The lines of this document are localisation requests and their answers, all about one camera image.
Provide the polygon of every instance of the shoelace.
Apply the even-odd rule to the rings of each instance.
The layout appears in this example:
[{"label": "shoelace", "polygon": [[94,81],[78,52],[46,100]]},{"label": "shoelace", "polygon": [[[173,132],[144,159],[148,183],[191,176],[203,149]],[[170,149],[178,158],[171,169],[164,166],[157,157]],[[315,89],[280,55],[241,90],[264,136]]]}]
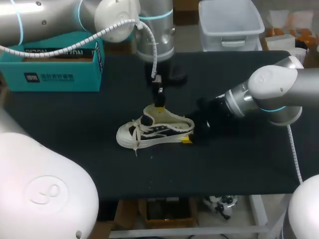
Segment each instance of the shoelace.
[{"label": "shoelace", "polygon": [[132,120],[132,122],[128,122],[127,125],[128,125],[128,127],[132,127],[132,126],[135,127],[135,129],[133,131],[133,135],[132,135],[132,140],[134,143],[133,150],[135,151],[135,155],[137,157],[138,156],[137,150],[140,146],[141,135],[144,132],[149,132],[151,129],[149,127],[141,124],[141,118],[139,118],[138,120]]}]

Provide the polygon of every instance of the white storage container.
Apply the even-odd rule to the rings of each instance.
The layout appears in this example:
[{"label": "white storage container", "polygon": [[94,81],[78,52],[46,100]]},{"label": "white storage container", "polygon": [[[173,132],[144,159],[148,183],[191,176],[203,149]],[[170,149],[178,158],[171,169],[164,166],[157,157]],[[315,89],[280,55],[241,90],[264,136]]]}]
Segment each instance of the white storage container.
[{"label": "white storage container", "polygon": [[204,51],[253,51],[263,21],[251,0],[205,0],[199,3]]}]

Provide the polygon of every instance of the shoe sole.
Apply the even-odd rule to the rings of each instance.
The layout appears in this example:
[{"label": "shoe sole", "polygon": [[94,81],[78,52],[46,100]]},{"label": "shoe sole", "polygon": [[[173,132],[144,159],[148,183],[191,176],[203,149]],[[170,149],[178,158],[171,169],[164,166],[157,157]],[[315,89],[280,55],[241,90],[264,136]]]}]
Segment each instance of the shoe sole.
[{"label": "shoe sole", "polygon": [[[179,135],[172,135],[162,138],[141,140],[138,148],[147,148],[160,143],[181,143],[181,140],[189,136],[191,133],[192,132],[187,132]],[[116,141],[120,146],[124,148],[134,148],[135,146],[132,140],[120,138],[119,134],[116,134]]]}]

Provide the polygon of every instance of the box label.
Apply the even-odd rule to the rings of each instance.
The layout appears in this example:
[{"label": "box label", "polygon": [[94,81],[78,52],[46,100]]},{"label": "box label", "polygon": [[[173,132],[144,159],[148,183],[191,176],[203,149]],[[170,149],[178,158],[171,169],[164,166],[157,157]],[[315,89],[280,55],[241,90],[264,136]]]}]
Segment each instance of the box label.
[{"label": "box label", "polygon": [[26,81],[29,83],[40,83],[40,79],[36,73],[27,72],[24,74]]},{"label": "box label", "polygon": [[[50,51],[56,51],[60,48],[25,48],[24,51],[28,53],[45,53]],[[65,54],[55,56],[56,58],[92,58],[94,55],[94,49],[78,48]]]},{"label": "box label", "polygon": [[74,75],[73,74],[41,74],[41,80],[44,82],[73,82]]},{"label": "box label", "polygon": [[101,74],[103,73],[103,59],[101,55],[101,48],[98,42],[96,42],[95,46],[96,53],[98,54],[98,60],[99,60],[99,67],[100,67],[100,72]]}]

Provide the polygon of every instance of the table leg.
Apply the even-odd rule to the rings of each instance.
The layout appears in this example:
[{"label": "table leg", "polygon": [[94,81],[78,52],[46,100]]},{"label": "table leg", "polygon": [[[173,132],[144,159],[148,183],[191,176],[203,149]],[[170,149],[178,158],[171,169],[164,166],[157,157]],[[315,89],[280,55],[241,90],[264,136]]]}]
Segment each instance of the table leg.
[{"label": "table leg", "polygon": [[285,214],[291,199],[291,194],[286,194],[277,206],[276,213],[272,215],[268,222],[267,227],[269,231],[267,233],[260,233],[258,239],[276,239],[283,227]]}]

